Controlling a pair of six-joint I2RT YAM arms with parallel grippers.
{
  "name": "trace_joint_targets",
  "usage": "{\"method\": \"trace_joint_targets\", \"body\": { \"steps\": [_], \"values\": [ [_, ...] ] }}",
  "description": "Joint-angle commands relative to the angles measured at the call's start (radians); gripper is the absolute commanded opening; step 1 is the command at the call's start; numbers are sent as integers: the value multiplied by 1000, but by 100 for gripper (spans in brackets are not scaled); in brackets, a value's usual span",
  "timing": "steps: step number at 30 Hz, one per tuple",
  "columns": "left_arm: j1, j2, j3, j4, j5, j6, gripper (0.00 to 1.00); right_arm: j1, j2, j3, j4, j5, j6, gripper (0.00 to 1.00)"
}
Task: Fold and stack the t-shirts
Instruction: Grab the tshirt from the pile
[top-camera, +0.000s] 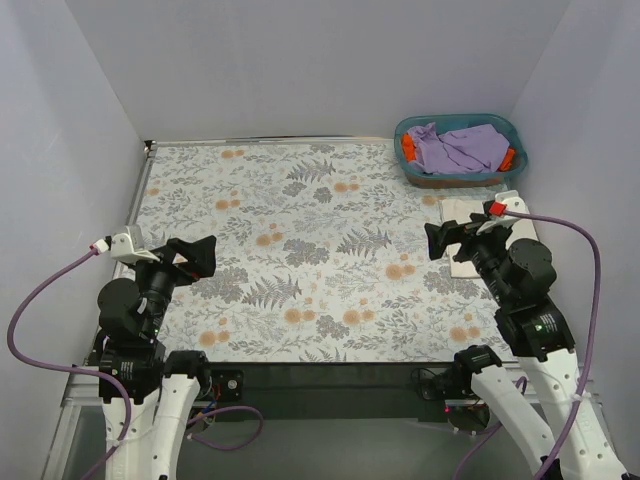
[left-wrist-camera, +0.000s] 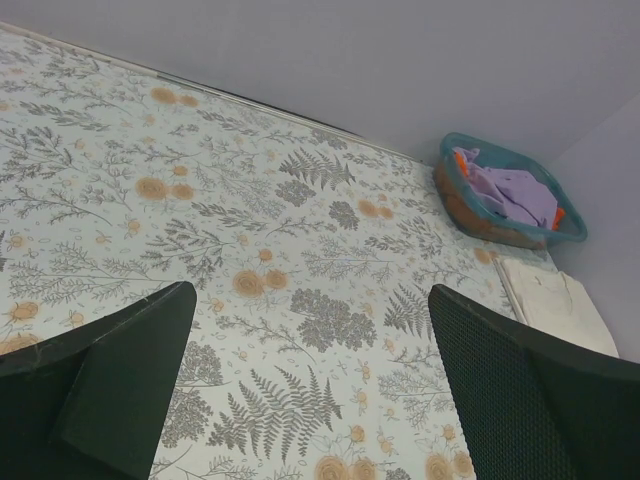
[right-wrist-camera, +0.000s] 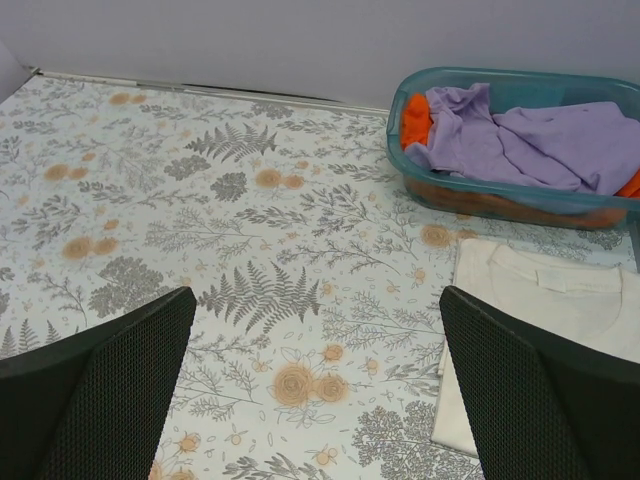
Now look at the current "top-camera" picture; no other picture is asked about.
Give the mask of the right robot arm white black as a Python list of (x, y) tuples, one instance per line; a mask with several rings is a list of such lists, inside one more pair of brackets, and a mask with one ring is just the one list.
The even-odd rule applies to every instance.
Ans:
[(478, 397), (515, 441), (536, 479), (629, 479), (611, 446), (585, 385), (569, 326), (549, 296), (556, 280), (552, 254), (541, 242), (508, 239), (508, 222), (474, 214), (470, 222), (427, 224), (430, 259), (450, 245), (470, 262), (498, 305), (495, 320), (540, 404), (535, 409), (486, 345), (458, 352), (454, 389)]

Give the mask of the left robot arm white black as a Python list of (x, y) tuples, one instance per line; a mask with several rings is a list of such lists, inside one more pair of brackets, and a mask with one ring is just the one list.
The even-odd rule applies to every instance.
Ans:
[(100, 291), (97, 351), (99, 397), (107, 430), (108, 479), (173, 479), (187, 422), (196, 400), (213, 386), (204, 352), (167, 352), (158, 338), (176, 288), (210, 278), (216, 238), (178, 238), (148, 250), (139, 229), (128, 226), (98, 243), (99, 252), (131, 268)]

